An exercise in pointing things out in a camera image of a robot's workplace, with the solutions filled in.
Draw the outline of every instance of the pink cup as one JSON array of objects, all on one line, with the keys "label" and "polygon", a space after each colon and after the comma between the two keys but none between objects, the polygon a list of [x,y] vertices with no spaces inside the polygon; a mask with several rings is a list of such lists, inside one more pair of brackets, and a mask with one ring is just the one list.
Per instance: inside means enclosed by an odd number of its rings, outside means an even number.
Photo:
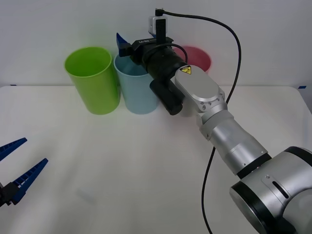
[{"label": "pink cup", "polygon": [[[192,47],[192,46],[183,46],[188,56],[188,64],[200,67],[203,71],[208,72],[211,67],[211,58],[203,50]],[[185,60],[184,53],[179,48],[174,48],[174,51]]]}]

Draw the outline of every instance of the white table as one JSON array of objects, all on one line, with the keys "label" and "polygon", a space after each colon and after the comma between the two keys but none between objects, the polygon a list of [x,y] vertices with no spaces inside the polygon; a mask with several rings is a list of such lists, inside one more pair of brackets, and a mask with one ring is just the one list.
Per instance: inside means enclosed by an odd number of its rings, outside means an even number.
[{"label": "white table", "polygon": [[[272,156],[312,149],[312,115],[294,88],[237,87],[229,110]],[[49,162],[17,206],[0,208],[2,234],[208,233],[200,193],[212,145],[194,118],[161,105],[135,115],[123,100],[95,116],[71,86],[2,87],[0,146],[21,137],[0,163],[2,184]],[[237,181],[216,154],[205,199],[214,234],[257,233],[229,196]]]}]

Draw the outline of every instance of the warning label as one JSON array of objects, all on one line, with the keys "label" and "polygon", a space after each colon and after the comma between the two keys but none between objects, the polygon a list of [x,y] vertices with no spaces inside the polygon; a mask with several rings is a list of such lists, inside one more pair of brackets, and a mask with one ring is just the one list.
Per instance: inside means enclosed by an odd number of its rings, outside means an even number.
[{"label": "warning label", "polygon": [[185,73],[189,74],[189,75],[192,73],[192,71],[191,71],[191,66],[182,67],[180,70],[181,70],[182,72],[185,72]]}]

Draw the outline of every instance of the cable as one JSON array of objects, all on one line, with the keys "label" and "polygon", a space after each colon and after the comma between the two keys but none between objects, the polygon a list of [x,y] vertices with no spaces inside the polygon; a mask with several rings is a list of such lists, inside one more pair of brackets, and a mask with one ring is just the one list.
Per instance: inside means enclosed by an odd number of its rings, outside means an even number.
[{"label": "cable", "polygon": [[164,44],[160,44],[160,45],[157,45],[157,46],[153,47],[152,49],[146,51],[146,52],[144,53],[144,55],[142,56],[142,61],[143,61],[143,62],[144,62],[144,61],[147,61],[147,60],[150,58],[151,55],[149,55],[149,56],[145,59],[146,55],[149,54],[151,51],[153,51],[153,50],[155,50],[155,49],[158,49],[159,47],[166,47],[166,46],[177,47],[177,48],[179,48],[180,50],[182,50],[182,52],[184,53],[184,56],[185,56],[185,62],[187,63],[187,61],[188,61],[188,56],[187,56],[187,53],[186,53],[185,49],[184,49],[182,46],[177,45],[177,44],[173,44],[173,43],[164,43]]},{"label": "cable", "polygon": [[[237,70],[236,70],[236,75],[235,75],[235,79],[234,79],[234,82],[233,82],[233,86],[232,86],[231,91],[230,91],[230,93],[228,95],[228,98],[226,99],[226,103],[229,103],[230,98],[231,98],[231,96],[233,94],[233,91],[234,91],[234,89],[236,87],[236,83],[237,83],[238,75],[239,75],[239,70],[240,70],[240,64],[241,64],[241,60],[242,60],[242,50],[241,50],[240,42],[239,42],[239,39],[238,39],[236,33],[233,31],[233,29],[230,28],[229,26],[227,26],[226,24],[220,22],[220,21],[217,21],[215,19],[211,19],[211,18],[208,18],[208,17],[176,14],[176,13],[164,11],[163,9],[157,9],[156,10],[156,15],[162,15],[162,14],[166,14],[166,15],[169,15],[169,16],[183,17],[183,18],[206,20],[206,21],[209,21],[209,22],[212,22],[212,23],[219,24],[219,25],[221,25],[222,27],[226,28],[227,30],[229,30],[232,33],[232,35],[234,36],[234,38],[236,40],[237,46],[238,46],[238,63],[237,63]],[[212,231],[210,229],[210,226],[209,226],[208,221],[207,221],[206,213],[205,213],[204,195],[205,195],[205,187],[206,187],[206,181],[207,181],[207,177],[208,177],[208,172],[210,170],[210,166],[211,166],[211,163],[213,161],[214,155],[215,155],[215,147],[213,148],[213,150],[211,152],[211,156],[210,156],[210,159],[209,159],[209,162],[208,162],[208,166],[207,166],[207,169],[206,169],[206,173],[205,173],[205,176],[204,176],[203,187],[202,187],[202,190],[201,190],[201,210],[202,210],[202,213],[203,213],[205,224],[206,224],[208,232],[210,234],[213,234],[213,233],[212,233]]]}]

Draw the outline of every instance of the black cylinder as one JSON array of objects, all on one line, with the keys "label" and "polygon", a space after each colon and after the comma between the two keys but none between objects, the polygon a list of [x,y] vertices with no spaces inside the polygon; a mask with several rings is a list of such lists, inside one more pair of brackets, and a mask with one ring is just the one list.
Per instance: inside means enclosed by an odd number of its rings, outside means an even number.
[{"label": "black cylinder", "polygon": [[167,85],[167,82],[176,74],[177,69],[187,65],[170,46],[147,51],[143,59],[146,71],[153,79],[164,85]]}]

